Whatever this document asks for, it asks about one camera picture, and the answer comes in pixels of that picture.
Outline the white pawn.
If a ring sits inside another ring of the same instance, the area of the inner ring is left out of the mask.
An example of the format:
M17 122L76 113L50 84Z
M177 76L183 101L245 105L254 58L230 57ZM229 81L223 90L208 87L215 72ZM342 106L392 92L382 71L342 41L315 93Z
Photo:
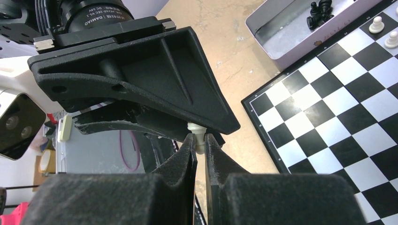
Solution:
M376 16L373 19L372 23L370 24L368 30L372 34L377 34L377 33L382 32L384 27L385 27L385 25L383 23L383 18L381 16Z

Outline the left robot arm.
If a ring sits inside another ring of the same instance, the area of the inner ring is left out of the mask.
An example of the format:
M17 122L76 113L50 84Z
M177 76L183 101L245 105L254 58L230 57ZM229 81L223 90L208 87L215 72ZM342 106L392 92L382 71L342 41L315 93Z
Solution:
M24 46L26 79L1 84L37 90L47 112L69 113L84 134L137 130L184 138L194 123L212 134L240 124L191 27L167 18L136 19L120 0L3 0L0 35Z

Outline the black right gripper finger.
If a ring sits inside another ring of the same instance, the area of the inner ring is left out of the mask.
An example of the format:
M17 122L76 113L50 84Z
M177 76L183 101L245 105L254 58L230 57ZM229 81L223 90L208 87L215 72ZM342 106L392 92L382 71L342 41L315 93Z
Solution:
M111 130L131 130L183 142L190 133L187 122L154 109L98 109L73 117L75 127L84 135Z

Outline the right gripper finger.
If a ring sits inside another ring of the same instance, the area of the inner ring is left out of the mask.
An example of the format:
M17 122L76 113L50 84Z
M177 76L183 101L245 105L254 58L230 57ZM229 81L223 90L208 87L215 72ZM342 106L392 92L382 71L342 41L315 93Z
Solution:
M210 225L363 225L349 183L337 175L253 174L205 136Z
M194 222L196 140L151 173L70 174L47 179L24 225L191 225Z

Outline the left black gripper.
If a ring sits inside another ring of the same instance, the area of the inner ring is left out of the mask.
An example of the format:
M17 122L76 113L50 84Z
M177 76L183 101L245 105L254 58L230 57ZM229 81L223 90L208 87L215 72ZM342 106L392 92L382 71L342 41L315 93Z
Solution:
M118 99L222 134L239 130L196 32L175 29L170 18L150 16L72 33L50 32L34 38L33 46L38 52L54 52L31 57L28 65L43 92L69 113Z

